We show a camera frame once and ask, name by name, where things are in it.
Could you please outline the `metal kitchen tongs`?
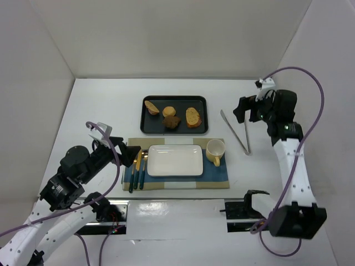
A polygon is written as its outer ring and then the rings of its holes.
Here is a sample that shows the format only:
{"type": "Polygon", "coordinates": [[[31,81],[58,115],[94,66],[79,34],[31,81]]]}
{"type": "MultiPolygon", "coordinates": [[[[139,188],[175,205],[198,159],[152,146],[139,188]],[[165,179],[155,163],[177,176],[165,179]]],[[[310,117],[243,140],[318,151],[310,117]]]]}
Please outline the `metal kitchen tongs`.
{"type": "Polygon", "coordinates": [[[247,129],[247,124],[244,122],[244,129],[245,129],[245,136],[246,136],[246,145],[244,145],[244,143],[241,141],[240,137],[238,136],[238,134],[235,132],[235,130],[233,129],[233,127],[231,126],[231,124],[229,123],[224,111],[221,109],[220,110],[220,115],[223,119],[223,121],[226,123],[226,125],[228,126],[228,128],[230,129],[230,131],[232,132],[232,134],[234,135],[234,137],[236,138],[237,142],[239,143],[239,145],[241,146],[243,152],[245,155],[250,156],[251,155],[251,146],[250,146],[250,139],[249,139],[249,132],[247,129]]]}

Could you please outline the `dark brown bread chunk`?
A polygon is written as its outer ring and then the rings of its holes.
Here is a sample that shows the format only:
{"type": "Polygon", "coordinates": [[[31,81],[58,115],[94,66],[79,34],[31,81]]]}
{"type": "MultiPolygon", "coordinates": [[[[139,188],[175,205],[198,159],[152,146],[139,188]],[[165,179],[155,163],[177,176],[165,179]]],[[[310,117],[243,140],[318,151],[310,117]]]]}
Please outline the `dark brown bread chunk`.
{"type": "Polygon", "coordinates": [[[170,115],[164,118],[162,124],[168,129],[174,129],[179,125],[180,121],[179,117],[170,115]]]}

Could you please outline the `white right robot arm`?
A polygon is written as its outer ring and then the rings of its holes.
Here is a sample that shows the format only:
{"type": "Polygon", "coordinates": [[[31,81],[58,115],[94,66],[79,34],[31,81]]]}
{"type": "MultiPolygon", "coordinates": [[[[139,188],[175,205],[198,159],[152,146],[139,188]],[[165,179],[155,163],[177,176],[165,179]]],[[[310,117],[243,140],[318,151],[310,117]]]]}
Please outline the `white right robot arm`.
{"type": "Polygon", "coordinates": [[[278,90],[241,97],[233,111],[239,123],[263,121],[276,153],[283,191],[278,200],[266,191],[248,190],[244,196],[244,209],[259,213],[265,221],[252,227],[256,232],[267,227],[274,237],[312,239],[327,219],[325,208],[317,205],[306,170],[303,143],[306,139],[302,127],[293,119],[297,103],[296,93],[278,90]]]}

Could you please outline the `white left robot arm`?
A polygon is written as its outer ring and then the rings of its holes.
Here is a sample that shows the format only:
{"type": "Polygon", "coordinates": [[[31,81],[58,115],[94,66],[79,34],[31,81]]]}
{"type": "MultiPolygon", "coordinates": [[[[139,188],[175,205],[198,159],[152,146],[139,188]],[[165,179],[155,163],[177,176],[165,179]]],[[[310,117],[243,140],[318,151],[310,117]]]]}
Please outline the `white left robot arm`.
{"type": "Polygon", "coordinates": [[[121,137],[95,138],[93,144],[93,152],[84,146],[67,151],[25,223],[13,229],[16,234],[1,248],[1,265],[39,265],[92,218],[106,217],[105,194],[94,192],[84,204],[72,205],[84,193],[83,185],[108,163],[129,167],[141,148],[126,146],[121,137]]]}

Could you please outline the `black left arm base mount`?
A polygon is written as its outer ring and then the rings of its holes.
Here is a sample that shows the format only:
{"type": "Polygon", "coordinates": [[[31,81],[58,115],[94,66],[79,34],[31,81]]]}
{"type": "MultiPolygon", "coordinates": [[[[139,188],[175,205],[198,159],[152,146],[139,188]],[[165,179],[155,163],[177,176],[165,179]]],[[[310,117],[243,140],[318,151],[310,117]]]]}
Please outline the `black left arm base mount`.
{"type": "Polygon", "coordinates": [[[126,219],[128,215],[128,201],[110,200],[110,207],[102,220],[92,220],[82,227],[78,234],[81,236],[103,236],[126,234],[126,219]]]}

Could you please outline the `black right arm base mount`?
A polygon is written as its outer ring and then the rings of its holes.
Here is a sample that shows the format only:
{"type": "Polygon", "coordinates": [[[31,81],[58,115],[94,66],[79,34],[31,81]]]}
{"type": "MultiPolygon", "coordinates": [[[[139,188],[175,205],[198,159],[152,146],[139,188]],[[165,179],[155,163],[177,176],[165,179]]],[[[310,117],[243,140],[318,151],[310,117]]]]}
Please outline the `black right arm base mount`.
{"type": "Polygon", "coordinates": [[[248,232],[256,222],[264,219],[258,212],[245,210],[241,200],[225,201],[220,213],[226,217],[228,233],[248,232]]]}

